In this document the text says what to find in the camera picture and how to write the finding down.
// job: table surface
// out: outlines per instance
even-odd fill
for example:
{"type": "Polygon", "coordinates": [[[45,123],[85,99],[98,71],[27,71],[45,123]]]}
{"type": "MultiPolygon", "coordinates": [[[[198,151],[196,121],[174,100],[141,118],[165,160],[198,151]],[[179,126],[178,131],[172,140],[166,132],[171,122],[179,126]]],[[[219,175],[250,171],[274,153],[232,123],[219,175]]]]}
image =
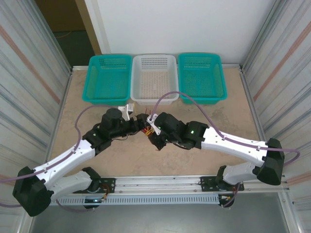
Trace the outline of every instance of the table surface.
{"type": "MultiPolygon", "coordinates": [[[[79,113],[91,104],[82,100],[86,79],[84,70],[74,71],[68,96],[56,135],[51,159],[60,155],[77,142],[78,134],[74,122],[79,113]]],[[[224,69],[228,98],[215,105],[203,105],[221,131],[236,136],[258,140],[258,134],[249,109],[244,88],[237,68],[224,69]]],[[[135,104],[136,113],[149,112],[153,106],[135,104]]],[[[101,121],[106,112],[104,107],[91,108],[85,112],[78,127],[84,135],[94,124],[101,121]]],[[[184,104],[179,98],[171,105],[160,105],[156,113],[167,112],[184,123],[195,120],[207,123],[203,114],[192,104],[184,104]]],[[[236,165],[245,162],[214,150],[182,150],[167,145],[157,151],[141,132],[125,141],[114,141],[105,151],[80,164],[68,175],[90,166],[101,176],[151,176],[151,175],[202,175],[216,174],[223,165],[236,165]]]]}

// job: floor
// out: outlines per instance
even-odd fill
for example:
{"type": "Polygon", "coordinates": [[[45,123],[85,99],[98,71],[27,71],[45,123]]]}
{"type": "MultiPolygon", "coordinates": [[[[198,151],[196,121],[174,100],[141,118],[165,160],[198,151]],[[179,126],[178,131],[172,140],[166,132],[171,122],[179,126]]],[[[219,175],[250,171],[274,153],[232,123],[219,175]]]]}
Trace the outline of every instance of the floor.
{"type": "MultiPolygon", "coordinates": [[[[249,139],[258,139],[257,131],[247,103],[237,68],[224,69],[228,98],[215,105],[204,105],[207,114],[220,130],[249,139]]],[[[70,148],[77,141],[74,122],[79,113],[90,103],[82,101],[86,71],[75,71],[52,150],[52,158],[70,148]]],[[[136,106],[136,112],[145,112],[146,106],[136,106]]],[[[149,112],[153,107],[147,106],[149,112]]],[[[101,121],[105,108],[93,108],[84,113],[78,127],[82,135],[101,121]]],[[[158,113],[167,112],[183,122],[196,120],[207,122],[195,105],[183,104],[179,98],[172,105],[162,105],[158,113]]],[[[161,151],[143,133],[126,141],[114,141],[95,158],[84,162],[69,174],[91,166],[101,176],[149,176],[149,175],[202,175],[216,174],[223,165],[236,165],[244,160],[213,150],[181,150],[167,145],[161,151]]]]}
{"type": "Polygon", "coordinates": [[[88,66],[94,51],[86,31],[53,33],[71,67],[88,66]]]}
{"type": "Polygon", "coordinates": [[[115,205],[71,213],[50,206],[30,233],[288,233],[277,193],[239,194],[218,205],[115,205]]]}

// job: teal basket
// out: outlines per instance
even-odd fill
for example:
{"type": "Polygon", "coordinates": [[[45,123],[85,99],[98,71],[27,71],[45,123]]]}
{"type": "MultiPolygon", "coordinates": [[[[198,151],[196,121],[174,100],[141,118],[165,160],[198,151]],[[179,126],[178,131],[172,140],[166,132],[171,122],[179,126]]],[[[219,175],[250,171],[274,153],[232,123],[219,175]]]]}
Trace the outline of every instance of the teal basket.
{"type": "Polygon", "coordinates": [[[82,99],[92,104],[126,105],[131,91],[132,57],[91,57],[82,99]]]}
{"type": "MultiPolygon", "coordinates": [[[[199,104],[216,104],[227,98],[220,57],[209,53],[182,53],[178,56],[179,91],[199,104]]],[[[184,103],[192,103],[181,96],[184,103]]]]}

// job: white wall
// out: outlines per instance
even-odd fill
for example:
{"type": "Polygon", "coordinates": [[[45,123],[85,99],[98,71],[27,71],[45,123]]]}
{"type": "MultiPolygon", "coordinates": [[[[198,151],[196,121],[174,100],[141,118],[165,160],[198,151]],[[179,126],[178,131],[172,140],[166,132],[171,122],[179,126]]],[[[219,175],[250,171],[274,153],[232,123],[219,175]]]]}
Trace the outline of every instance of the white wall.
{"type": "Polygon", "coordinates": [[[275,0],[86,0],[102,53],[212,52],[241,63],[275,0]]]}

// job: purple cable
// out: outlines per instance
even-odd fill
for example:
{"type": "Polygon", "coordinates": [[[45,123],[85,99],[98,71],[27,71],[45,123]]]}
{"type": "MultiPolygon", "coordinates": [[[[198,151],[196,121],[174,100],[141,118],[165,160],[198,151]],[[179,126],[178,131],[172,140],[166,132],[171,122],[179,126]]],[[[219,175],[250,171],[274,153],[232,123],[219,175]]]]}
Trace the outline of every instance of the purple cable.
{"type": "Polygon", "coordinates": [[[233,195],[233,197],[230,199],[230,201],[228,201],[225,205],[222,205],[222,207],[226,207],[227,205],[229,205],[231,202],[233,202],[233,200],[234,200],[234,198],[237,196],[237,194],[238,194],[238,191],[239,191],[239,189],[240,189],[240,185],[241,185],[241,183],[238,183],[238,188],[237,188],[237,190],[234,192],[234,195],[233,195]]]}
{"type": "MultiPolygon", "coordinates": [[[[56,162],[55,164],[52,164],[50,166],[47,167],[47,170],[55,167],[56,165],[62,163],[63,161],[65,161],[66,159],[68,159],[70,156],[73,155],[73,153],[77,150],[77,148],[79,147],[79,144],[80,144],[80,139],[81,139],[81,132],[77,126],[78,124],[78,121],[80,119],[80,117],[82,116],[82,114],[87,111],[88,109],[90,108],[93,108],[93,107],[107,107],[107,108],[115,108],[113,106],[109,106],[109,105],[105,105],[105,104],[97,104],[97,105],[91,105],[87,108],[85,108],[77,117],[75,123],[74,123],[74,127],[75,129],[77,130],[78,132],[78,141],[75,145],[75,147],[73,148],[73,151],[71,151],[66,157],[62,158],[61,160],[59,160],[58,162],[56,162]]],[[[21,180],[21,179],[26,179],[26,178],[29,178],[29,177],[32,177],[32,176],[36,176],[42,172],[44,172],[45,170],[41,170],[41,171],[36,171],[34,173],[31,173],[31,174],[28,174],[28,175],[24,175],[24,176],[18,176],[18,177],[13,177],[13,178],[8,178],[8,179],[4,179],[4,180],[0,180],[0,183],[5,183],[5,182],[11,182],[11,181],[17,181],[17,180],[21,180]]],[[[4,203],[1,203],[0,202],[0,206],[2,207],[7,207],[7,208],[15,208],[15,207],[20,207],[21,205],[7,205],[7,204],[4,204],[4,203]]]]}
{"type": "MultiPolygon", "coordinates": [[[[159,98],[159,100],[156,102],[155,104],[155,107],[154,109],[152,110],[152,113],[151,113],[151,116],[150,116],[150,120],[152,119],[152,117],[154,116],[155,112],[156,112],[156,108],[158,107],[159,103],[161,102],[161,100],[170,95],[170,94],[179,94],[179,95],[183,95],[185,97],[187,97],[188,99],[190,99],[199,109],[200,111],[203,113],[203,115],[205,116],[205,118],[209,121],[209,123],[211,124],[211,126],[214,128],[214,130],[216,131],[216,133],[224,140],[227,140],[229,142],[232,142],[232,143],[235,143],[235,144],[238,144],[238,145],[241,145],[241,146],[245,146],[245,147],[249,147],[249,148],[254,148],[254,149],[258,149],[258,146],[254,146],[254,145],[250,145],[250,144],[247,144],[247,143],[243,143],[243,142],[239,142],[239,141],[236,141],[236,140],[233,140],[231,138],[228,138],[228,137],[225,137],[222,132],[220,132],[220,130],[218,129],[218,127],[214,124],[214,122],[209,118],[209,116],[206,114],[206,112],[204,111],[204,109],[193,99],[191,98],[190,96],[182,93],[182,92],[179,92],[179,91],[171,91],[169,93],[166,93],[164,94],[161,98],[159,98]]],[[[293,161],[295,161],[296,159],[299,158],[300,156],[300,152],[298,150],[295,150],[295,149],[279,149],[279,148],[267,148],[267,147],[261,147],[260,150],[269,150],[269,151],[282,151],[282,152],[295,152],[297,153],[297,155],[287,161],[286,163],[284,163],[284,166],[287,166],[289,164],[291,164],[293,161]]]]}
{"type": "Polygon", "coordinates": [[[93,209],[85,209],[85,210],[76,210],[76,209],[72,209],[66,206],[63,206],[61,203],[59,203],[58,200],[56,200],[56,203],[58,204],[59,207],[61,207],[64,210],[67,210],[69,212],[74,212],[74,213],[84,213],[84,212],[89,212],[92,211],[93,209]]]}

